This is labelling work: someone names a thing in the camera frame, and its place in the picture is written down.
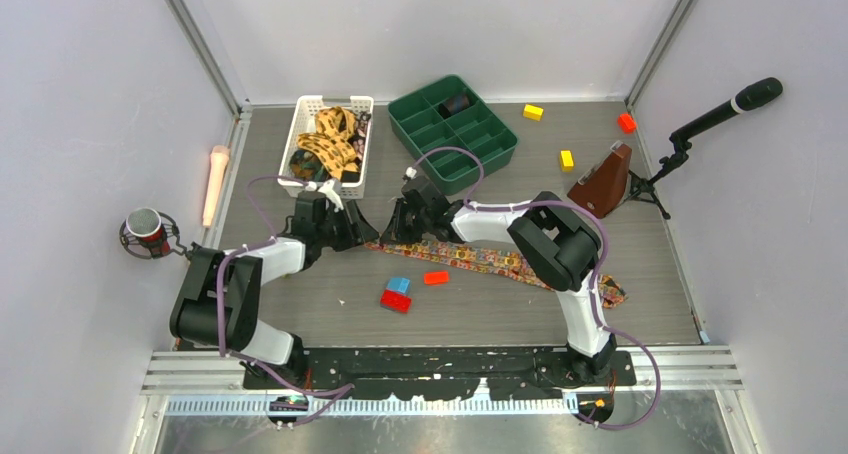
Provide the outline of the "colourful shell pattern tie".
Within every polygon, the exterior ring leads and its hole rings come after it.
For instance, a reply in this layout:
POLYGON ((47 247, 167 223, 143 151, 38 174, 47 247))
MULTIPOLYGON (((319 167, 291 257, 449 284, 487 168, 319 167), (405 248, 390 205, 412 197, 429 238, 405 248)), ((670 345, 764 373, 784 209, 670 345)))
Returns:
POLYGON ((368 242, 368 249, 407 258, 438 263, 463 270, 494 274, 514 281, 550 290, 518 252, 472 247, 441 241, 424 240, 417 244, 380 244, 368 242))

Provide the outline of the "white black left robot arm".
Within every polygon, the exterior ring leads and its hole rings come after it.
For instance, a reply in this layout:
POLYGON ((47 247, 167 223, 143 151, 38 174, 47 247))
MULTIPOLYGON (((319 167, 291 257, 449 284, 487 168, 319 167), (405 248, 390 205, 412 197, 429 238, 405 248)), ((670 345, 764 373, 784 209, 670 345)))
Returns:
POLYGON ((286 229, 256 248, 198 247, 169 320, 171 334, 268 364, 280 386, 298 386, 307 372, 296 354, 302 340, 259 319, 265 284, 313 266, 326 248, 346 251, 379 237, 355 200, 338 203, 318 192, 298 195, 286 229))

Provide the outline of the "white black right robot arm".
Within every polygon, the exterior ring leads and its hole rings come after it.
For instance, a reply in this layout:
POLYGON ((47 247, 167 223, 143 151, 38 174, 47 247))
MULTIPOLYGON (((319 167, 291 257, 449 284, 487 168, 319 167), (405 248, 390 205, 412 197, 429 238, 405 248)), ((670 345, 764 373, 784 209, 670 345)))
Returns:
POLYGON ((469 244, 508 243, 557 295, 568 329, 566 358, 574 377, 596 384, 611 369, 615 335, 602 315, 598 268, 601 236, 582 218, 582 208, 542 191, 517 204, 450 201, 426 177, 407 179, 382 244, 417 244, 427 235, 469 244))

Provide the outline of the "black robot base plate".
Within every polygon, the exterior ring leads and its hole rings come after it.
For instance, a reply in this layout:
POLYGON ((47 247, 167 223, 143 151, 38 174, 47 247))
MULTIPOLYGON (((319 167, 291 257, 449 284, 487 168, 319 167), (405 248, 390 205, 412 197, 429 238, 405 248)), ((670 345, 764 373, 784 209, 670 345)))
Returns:
POLYGON ((270 370, 242 365, 248 390, 293 384, 330 397, 342 389, 348 399, 377 401, 466 400, 480 388, 497 401, 552 399, 568 389, 607 393, 636 383, 626 351, 595 369, 571 350, 550 346, 310 348, 270 370))

